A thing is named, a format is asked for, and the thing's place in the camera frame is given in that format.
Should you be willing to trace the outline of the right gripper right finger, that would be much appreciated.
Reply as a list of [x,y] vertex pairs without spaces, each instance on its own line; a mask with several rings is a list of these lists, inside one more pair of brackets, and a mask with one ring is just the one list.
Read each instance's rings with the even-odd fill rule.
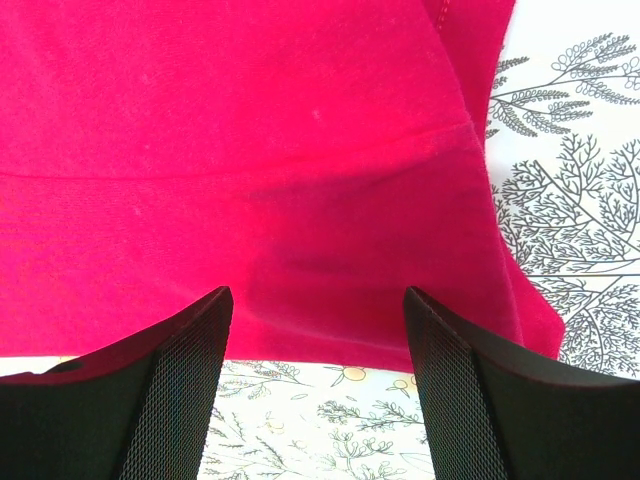
[[403,306],[436,478],[638,478],[638,381],[538,355],[415,287]]

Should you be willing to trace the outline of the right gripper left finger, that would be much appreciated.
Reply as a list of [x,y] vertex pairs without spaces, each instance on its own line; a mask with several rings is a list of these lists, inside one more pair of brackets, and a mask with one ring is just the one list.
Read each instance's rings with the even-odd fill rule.
[[100,350],[2,377],[2,478],[197,478],[232,311],[220,287]]

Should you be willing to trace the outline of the red t shirt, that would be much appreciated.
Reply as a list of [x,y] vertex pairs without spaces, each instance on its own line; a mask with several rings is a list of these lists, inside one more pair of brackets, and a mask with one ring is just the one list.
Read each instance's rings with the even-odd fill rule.
[[549,358],[485,161],[510,1],[5,1],[1,352],[218,286],[234,359],[406,371],[414,286]]

